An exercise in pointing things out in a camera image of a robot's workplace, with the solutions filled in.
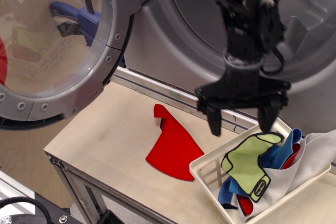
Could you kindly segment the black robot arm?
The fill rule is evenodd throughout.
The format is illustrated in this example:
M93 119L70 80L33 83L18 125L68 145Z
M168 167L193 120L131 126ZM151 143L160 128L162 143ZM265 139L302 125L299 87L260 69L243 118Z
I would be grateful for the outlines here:
M213 0L224 22L227 49L225 72L216 82L197 88L197 109L207 116L213 135L221 134L221 111L256 108L262 132L271 130L279 111L287 105L287 81L274 79L281 68L264 69L265 56L285 63L277 45L284 40L279 0Z

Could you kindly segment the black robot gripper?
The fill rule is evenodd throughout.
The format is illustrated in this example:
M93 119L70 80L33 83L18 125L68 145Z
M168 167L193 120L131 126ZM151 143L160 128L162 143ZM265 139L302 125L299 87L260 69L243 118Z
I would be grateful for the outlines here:
M258 109L258 123L262 132L269 132L280 109L287 105L288 81L260 75L262 60L242 61L225 58L225 72L213 83L195 90L197 109L206 113L211 133L221 134L223 109Z

